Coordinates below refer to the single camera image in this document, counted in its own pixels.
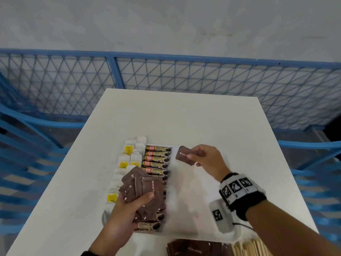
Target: black cable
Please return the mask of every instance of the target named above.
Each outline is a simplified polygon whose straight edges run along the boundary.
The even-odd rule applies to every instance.
[[[232,224],[233,224],[234,226],[235,226],[235,225],[245,226],[245,227],[251,229],[252,231],[255,231],[255,230],[253,230],[253,228],[251,228],[251,227],[249,227],[249,226],[247,226],[247,225],[241,224],[241,223],[232,223]]]

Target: gray wall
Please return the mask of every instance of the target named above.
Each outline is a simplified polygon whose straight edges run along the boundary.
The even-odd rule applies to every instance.
[[[340,61],[339,0],[0,0],[0,48]]]

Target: yellow tag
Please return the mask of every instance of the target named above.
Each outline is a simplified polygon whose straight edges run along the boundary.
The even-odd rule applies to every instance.
[[[127,168],[128,162],[120,162],[120,168]]]
[[[108,202],[116,203],[116,201],[117,201],[117,194],[116,193],[108,194],[107,201]]]
[[[126,145],[125,146],[125,154],[131,155],[132,152],[133,152],[133,146],[132,145]]]
[[[130,165],[136,165],[137,167],[140,167],[139,162],[131,162]]]

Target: white table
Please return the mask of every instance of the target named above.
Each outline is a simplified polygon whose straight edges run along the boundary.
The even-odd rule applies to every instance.
[[[143,135],[149,143],[218,147],[232,171],[317,231],[257,98],[107,89],[7,256],[87,250],[102,228],[102,198],[121,145]],[[212,189],[218,192],[218,183]],[[134,234],[119,254],[163,255],[170,240]]]

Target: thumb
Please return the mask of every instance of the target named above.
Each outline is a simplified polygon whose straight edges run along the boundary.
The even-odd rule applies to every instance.
[[[187,158],[191,159],[192,161],[198,162],[198,163],[201,163],[201,161],[203,159],[203,157],[200,157],[200,156],[195,155],[195,154],[189,154],[189,155],[187,155]]]
[[[151,201],[154,198],[154,192],[148,192],[138,199],[135,199],[133,202],[130,202],[128,205],[132,209],[132,211],[138,210],[140,207],[147,204],[149,201]]]

